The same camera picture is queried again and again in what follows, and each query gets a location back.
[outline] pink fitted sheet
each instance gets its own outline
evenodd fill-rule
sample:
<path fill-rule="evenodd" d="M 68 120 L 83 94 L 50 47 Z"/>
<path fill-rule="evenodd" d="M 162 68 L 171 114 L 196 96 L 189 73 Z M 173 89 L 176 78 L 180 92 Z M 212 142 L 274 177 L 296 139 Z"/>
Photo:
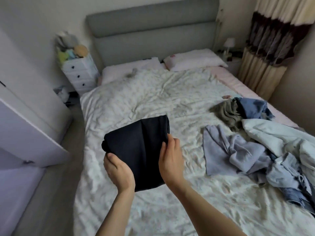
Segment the pink fitted sheet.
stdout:
<path fill-rule="evenodd" d="M 248 87 L 246 87 L 241 81 L 239 81 L 234 75 L 232 75 L 228 70 L 223 67 L 207 67 L 210 69 L 211 73 L 224 85 L 228 86 L 231 90 L 235 91 L 239 95 L 245 98 L 262 99 Z M 292 122 L 287 116 L 275 109 L 270 103 L 268 103 L 268 108 L 275 116 L 274 121 L 281 123 L 290 127 L 298 127 L 298 125 Z"/>

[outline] curtain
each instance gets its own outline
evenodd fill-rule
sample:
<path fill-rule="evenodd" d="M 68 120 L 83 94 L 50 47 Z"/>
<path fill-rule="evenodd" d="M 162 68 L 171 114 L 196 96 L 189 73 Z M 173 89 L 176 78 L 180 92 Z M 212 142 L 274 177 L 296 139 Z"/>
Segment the curtain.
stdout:
<path fill-rule="evenodd" d="M 315 0 L 257 0 L 238 74 L 268 100 L 315 20 Z"/>

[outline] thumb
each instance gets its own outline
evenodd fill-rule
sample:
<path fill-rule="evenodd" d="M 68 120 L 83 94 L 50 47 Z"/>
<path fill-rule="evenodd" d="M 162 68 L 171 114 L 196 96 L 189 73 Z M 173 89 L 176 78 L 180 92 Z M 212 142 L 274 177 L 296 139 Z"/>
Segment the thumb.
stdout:
<path fill-rule="evenodd" d="M 113 163 L 116 167 L 117 167 L 118 165 L 120 165 L 121 162 L 122 162 L 122 161 L 118 158 L 118 156 L 116 156 L 115 154 L 108 153 L 107 156 L 108 156 L 108 159 L 110 160 L 110 162 Z"/>

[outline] white drawer unit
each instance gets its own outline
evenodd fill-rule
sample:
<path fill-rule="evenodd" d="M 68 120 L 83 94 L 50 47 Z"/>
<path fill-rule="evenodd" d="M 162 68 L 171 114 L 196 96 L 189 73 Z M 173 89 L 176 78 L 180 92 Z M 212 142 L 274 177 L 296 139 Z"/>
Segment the white drawer unit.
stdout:
<path fill-rule="evenodd" d="M 61 69 L 80 96 L 97 86 L 99 72 L 90 54 L 85 58 L 66 61 Z"/>

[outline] pile of clothes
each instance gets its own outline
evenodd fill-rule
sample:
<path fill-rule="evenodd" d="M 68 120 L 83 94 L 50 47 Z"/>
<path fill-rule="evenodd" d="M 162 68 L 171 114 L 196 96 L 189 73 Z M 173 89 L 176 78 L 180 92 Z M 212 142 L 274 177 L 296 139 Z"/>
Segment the pile of clothes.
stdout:
<path fill-rule="evenodd" d="M 267 107 L 267 101 L 252 98 L 227 99 L 212 107 L 210 111 L 214 112 L 231 131 L 242 129 L 242 119 L 271 120 L 274 118 Z"/>
<path fill-rule="evenodd" d="M 269 183 L 315 217 L 315 137 L 265 119 L 243 119 L 242 127 L 256 142 L 228 137 L 220 125 L 205 127 L 207 175 L 244 174 Z"/>

